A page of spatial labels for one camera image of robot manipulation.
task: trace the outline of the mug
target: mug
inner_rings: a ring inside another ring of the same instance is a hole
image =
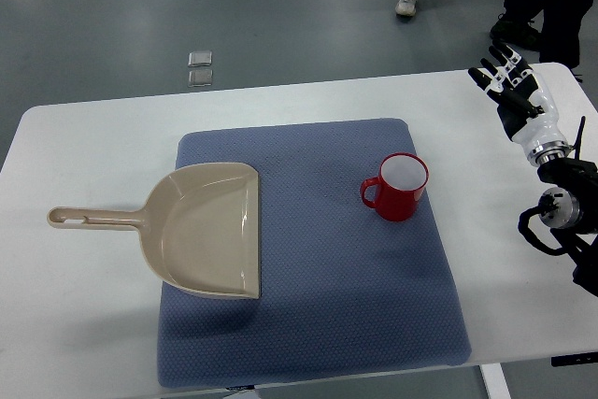
[[[362,201],[383,219],[405,221],[415,213],[429,176],[428,167],[416,155],[391,154],[382,161],[377,177],[362,183]],[[371,201],[365,191],[373,186],[376,194]]]

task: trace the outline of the black shoe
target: black shoe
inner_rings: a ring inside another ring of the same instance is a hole
[[[499,16],[490,30],[490,37],[523,49],[540,51],[540,32],[524,22],[505,21]]]

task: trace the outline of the gray floor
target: gray floor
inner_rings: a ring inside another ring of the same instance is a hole
[[[411,20],[395,16],[395,2],[0,0],[0,162],[30,107],[189,92],[192,50],[214,52],[214,83],[199,91],[477,66],[503,0],[420,0]],[[576,71],[594,105],[597,17],[594,8],[584,21]],[[537,62],[537,54],[522,54]],[[594,365],[551,368],[542,360],[504,369],[514,398],[598,397]],[[473,368],[278,391],[280,397],[485,397]]]

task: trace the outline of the white table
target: white table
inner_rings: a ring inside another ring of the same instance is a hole
[[[569,71],[539,64],[570,142],[598,161],[598,114]],[[156,378],[161,281],[134,232],[57,230],[56,206],[136,209],[203,130],[400,118],[461,298],[469,364],[598,350],[598,298],[573,262],[518,234],[548,188],[465,71],[35,107],[0,173],[0,397],[131,397]],[[549,238],[538,224],[536,231]]]

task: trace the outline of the sneaker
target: sneaker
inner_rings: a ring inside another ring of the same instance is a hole
[[[505,21],[503,15],[490,30],[490,37],[509,44],[515,44],[523,49],[540,51],[540,32],[528,23]]]
[[[415,3],[418,0],[399,0],[394,11],[399,16],[415,16]]]

